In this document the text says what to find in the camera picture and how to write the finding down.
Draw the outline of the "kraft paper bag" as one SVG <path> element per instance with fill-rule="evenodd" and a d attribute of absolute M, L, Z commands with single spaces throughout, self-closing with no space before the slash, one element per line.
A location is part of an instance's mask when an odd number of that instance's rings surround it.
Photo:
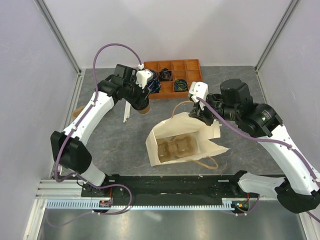
<path fill-rule="evenodd" d="M 213 159 L 229 149 L 211 141 L 221 137 L 221 124 L 214 120 L 208 126 L 202 121 L 192 118 L 187 112 L 176 114 L 176 109 L 189 101 L 178 103 L 170 118 L 159 122 L 150 131 L 146 141 L 146 149 L 150 165 L 163 166 L 195 162 L 208 169 L 216 170 L 219 165 L 207 165 L 201 159 Z"/>

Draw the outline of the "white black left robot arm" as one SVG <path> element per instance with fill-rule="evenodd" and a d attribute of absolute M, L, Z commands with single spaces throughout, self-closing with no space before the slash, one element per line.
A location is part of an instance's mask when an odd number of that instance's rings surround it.
<path fill-rule="evenodd" d="M 151 93 L 147 83 L 152 78 L 148 69 L 117 64 L 114 73 L 98 83 L 97 91 L 75 120 L 62 132 L 54 131 L 50 136 L 55 165 L 91 183 L 92 191 L 99 197 L 106 196 L 110 185 L 105 181 L 106 174 L 94 165 L 87 142 L 103 116 L 122 99 L 141 114 L 147 113 Z"/>

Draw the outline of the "brown black coiled band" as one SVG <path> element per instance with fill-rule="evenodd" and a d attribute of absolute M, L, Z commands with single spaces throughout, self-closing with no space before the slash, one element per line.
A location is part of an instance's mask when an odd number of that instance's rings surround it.
<path fill-rule="evenodd" d="M 173 73 L 168 68 L 163 68 L 159 72 L 159 81 L 160 82 L 168 82 L 168 81 L 172 81 L 172 79 L 173 79 Z"/>

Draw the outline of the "blue striped coiled band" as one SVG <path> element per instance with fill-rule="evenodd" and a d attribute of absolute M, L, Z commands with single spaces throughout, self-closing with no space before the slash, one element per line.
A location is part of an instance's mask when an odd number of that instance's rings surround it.
<path fill-rule="evenodd" d="M 152 79 L 148 81 L 147 88 L 150 89 L 151 94 L 159 93 L 161 90 L 161 83 L 158 79 Z"/>

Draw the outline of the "brown pulp cup carrier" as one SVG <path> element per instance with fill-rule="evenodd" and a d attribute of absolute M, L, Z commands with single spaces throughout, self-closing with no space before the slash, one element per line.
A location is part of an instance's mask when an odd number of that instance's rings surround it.
<path fill-rule="evenodd" d="M 197 140 L 191 134 L 157 139 L 157 154 L 161 163 L 194 155 L 198 150 Z"/>
<path fill-rule="evenodd" d="M 82 105 L 78 108 L 76 108 L 72 113 L 71 113 L 71 121 L 73 122 L 78 116 L 79 114 L 84 110 L 86 106 Z"/>

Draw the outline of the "green yellow coiled band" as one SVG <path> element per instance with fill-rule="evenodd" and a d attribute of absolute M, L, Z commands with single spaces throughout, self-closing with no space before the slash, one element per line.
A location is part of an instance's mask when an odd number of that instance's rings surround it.
<path fill-rule="evenodd" d="M 187 92 L 189 89 L 188 82 L 182 78 L 175 79 L 173 87 L 175 92 Z"/>

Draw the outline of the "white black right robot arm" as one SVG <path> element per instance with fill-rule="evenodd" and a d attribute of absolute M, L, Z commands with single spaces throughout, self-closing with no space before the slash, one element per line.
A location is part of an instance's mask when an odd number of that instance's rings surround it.
<path fill-rule="evenodd" d="M 249 86 L 238 78 L 223 81 L 219 89 L 220 93 L 209 93 L 206 83 L 193 82 L 188 90 L 194 103 L 189 116 L 207 126 L 219 120 L 236 134 L 258 142 L 284 173 L 283 177 L 268 177 L 240 170 L 229 184 L 230 193 L 275 198 L 295 214 L 319 207 L 320 173 L 294 143 L 275 109 L 255 103 Z"/>

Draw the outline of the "single paper cup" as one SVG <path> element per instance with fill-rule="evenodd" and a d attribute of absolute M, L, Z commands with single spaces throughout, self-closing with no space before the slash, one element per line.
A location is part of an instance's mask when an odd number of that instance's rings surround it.
<path fill-rule="evenodd" d="M 146 115 L 150 111 L 150 105 L 147 105 L 144 109 L 137 110 L 137 112 L 141 115 Z"/>

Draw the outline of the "white straw pack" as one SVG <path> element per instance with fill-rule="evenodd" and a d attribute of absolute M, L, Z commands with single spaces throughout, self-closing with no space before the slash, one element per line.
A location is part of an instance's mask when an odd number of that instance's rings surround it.
<path fill-rule="evenodd" d="M 130 117 L 131 112 L 131 104 L 126 101 L 125 102 L 125 108 L 124 108 L 124 115 L 123 115 L 123 123 L 126 123 L 128 118 Z"/>

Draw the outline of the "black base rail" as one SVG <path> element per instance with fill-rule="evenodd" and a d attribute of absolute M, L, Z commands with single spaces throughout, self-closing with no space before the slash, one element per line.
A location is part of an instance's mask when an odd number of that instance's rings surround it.
<path fill-rule="evenodd" d="M 256 198 L 236 185 L 233 175 L 109 175 L 96 189 L 85 184 L 82 197 L 111 197 L 119 205 L 217 205 L 223 198 Z"/>

